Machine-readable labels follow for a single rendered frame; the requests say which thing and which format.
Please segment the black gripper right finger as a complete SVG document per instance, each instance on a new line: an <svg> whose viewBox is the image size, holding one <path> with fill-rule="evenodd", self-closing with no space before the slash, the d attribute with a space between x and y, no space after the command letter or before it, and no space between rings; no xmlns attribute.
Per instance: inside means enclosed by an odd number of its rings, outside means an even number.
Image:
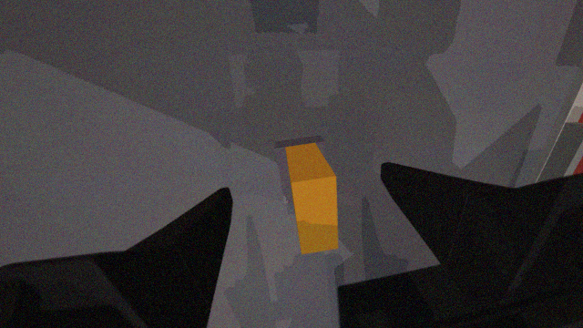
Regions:
<svg viewBox="0 0 583 328"><path fill-rule="evenodd" d="M583 205L583 173L509 188L386 162L381 179L475 311L515 302L559 216Z"/></svg>

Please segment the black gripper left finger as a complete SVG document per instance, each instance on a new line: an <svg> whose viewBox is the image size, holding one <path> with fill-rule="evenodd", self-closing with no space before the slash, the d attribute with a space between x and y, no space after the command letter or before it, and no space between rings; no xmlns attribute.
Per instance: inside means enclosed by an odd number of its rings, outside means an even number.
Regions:
<svg viewBox="0 0 583 328"><path fill-rule="evenodd" d="M222 188L126 251L0 267L22 278L42 311L115 306L134 328L207 328L233 203Z"/></svg>

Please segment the red long block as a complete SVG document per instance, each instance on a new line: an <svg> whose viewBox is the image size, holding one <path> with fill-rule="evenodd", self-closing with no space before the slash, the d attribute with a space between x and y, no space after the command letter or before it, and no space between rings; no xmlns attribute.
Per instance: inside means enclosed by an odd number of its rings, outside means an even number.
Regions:
<svg viewBox="0 0 583 328"><path fill-rule="evenodd" d="M583 113L581 114L581 117L580 117L578 123L583 123ZM578 163L578 165L577 165L577 167L574 170L574 173L572 175L577 175L577 174L581 174L581 173L583 173L583 157L579 161L579 163Z"/></svg>

